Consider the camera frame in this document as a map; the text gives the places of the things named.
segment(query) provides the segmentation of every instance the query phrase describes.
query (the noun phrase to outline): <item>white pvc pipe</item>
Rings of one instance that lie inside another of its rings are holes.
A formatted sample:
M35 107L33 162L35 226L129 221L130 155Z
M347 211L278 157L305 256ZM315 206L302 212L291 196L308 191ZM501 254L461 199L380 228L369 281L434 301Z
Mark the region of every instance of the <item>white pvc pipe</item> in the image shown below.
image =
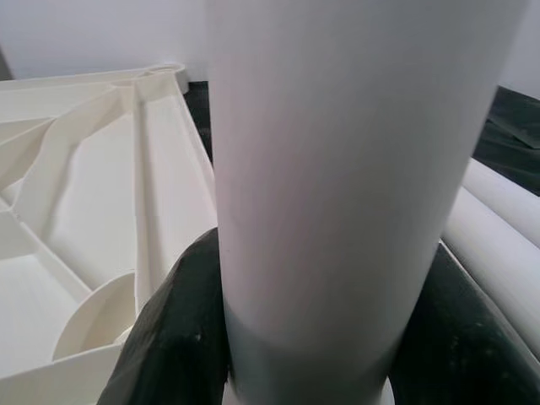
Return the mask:
M540 248L540 197L471 159L463 186Z
M245 403L377 400L525 4L209 1Z
M540 359L540 250L464 188L443 239Z

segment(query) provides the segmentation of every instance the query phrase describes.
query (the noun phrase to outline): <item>dark padding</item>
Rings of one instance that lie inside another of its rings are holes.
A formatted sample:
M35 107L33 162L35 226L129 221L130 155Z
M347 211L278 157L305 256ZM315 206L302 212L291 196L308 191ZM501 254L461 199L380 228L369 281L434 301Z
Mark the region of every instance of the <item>dark padding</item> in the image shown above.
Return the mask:
M144 306L99 405L219 405L229 365L218 231L193 243Z
M443 246L390 381L396 405L540 404L538 362Z

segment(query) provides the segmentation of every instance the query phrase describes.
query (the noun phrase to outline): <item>white pipe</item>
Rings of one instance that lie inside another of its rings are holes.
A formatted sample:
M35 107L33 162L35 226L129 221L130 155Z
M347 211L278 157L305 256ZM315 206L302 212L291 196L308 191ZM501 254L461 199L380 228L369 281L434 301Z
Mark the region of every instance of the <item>white pipe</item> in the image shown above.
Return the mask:
M443 239L540 359L540 250L464 188Z
M209 1L245 403L377 400L526 3Z
M471 159L463 186L540 248L540 197Z

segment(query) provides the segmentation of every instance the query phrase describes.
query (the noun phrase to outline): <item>curved plastic piece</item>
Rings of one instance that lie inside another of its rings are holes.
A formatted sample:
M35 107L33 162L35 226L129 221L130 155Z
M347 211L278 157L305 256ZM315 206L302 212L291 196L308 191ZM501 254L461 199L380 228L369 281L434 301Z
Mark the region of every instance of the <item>curved plastic piece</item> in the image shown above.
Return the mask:
M115 343L135 322L134 284L128 273L94 291L67 322L52 359Z

